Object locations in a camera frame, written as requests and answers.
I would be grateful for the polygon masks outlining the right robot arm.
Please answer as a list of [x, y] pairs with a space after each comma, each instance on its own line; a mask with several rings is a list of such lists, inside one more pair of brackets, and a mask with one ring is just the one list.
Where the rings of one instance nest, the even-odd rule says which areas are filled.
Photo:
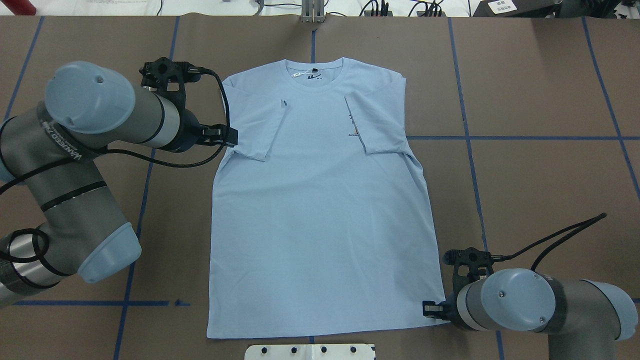
[[616, 285], [524, 268], [501, 269], [440, 303], [425, 300], [422, 313], [464, 331], [544, 334], [551, 360], [615, 360], [617, 342], [639, 325], [636, 304]]

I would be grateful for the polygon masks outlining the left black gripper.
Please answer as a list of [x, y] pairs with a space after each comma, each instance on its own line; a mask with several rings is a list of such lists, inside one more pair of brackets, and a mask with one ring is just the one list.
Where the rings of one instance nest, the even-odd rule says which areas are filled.
[[180, 115], [178, 132], [173, 139], [173, 153], [183, 153], [197, 144], [202, 135], [202, 146], [238, 145], [238, 130], [228, 125], [201, 125], [197, 117], [189, 110]]

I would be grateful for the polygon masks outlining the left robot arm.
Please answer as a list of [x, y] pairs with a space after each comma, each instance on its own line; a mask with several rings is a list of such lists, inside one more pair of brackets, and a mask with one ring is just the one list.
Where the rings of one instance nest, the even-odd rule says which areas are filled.
[[45, 222], [1, 239], [1, 306], [59, 285], [71, 276], [105, 280], [133, 264], [142, 248], [95, 164], [126, 155], [160, 161], [117, 141], [182, 153], [192, 146], [234, 147], [238, 131], [221, 77], [187, 61], [160, 57], [140, 69], [141, 84], [87, 61], [58, 68], [36, 107], [1, 125], [1, 192], [25, 185]]

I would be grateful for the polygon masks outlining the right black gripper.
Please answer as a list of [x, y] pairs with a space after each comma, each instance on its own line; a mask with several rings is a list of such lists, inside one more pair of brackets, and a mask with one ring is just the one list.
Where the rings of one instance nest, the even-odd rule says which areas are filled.
[[459, 291], [453, 291], [446, 296], [445, 301], [424, 300], [422, 302], [423, 317], [445, 320], [455, 327], [462, 327], [463, 320], [458, 310], [458, 294]]

